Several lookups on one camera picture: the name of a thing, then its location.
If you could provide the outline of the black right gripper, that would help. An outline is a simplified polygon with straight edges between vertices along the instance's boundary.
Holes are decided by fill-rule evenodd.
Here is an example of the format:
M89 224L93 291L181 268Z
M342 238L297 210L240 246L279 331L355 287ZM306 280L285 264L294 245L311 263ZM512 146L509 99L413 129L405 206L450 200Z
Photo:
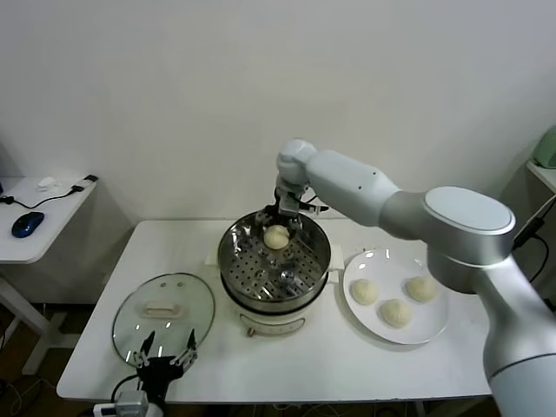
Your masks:
M280 223L280 215L292 217L289 219L291 237L301 237L305 234L305 216L300 212L310 212L310 205L301 200L305 193L304 187L277 185L275 198L277 207L264 207L255 213L255 223L261 226L274 226Z

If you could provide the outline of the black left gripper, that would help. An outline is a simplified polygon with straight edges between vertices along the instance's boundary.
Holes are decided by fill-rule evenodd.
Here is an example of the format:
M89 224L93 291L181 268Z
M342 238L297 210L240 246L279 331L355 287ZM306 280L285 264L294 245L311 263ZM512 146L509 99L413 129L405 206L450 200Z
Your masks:
M170 383L181 379L183 368L190 367L198 357L195 330L191 330L185 350L175 358L163 356L149 359L155 336L156 331L151 331L139 350L133 352L134 367L137 367L143 391L147 394L166 394Z

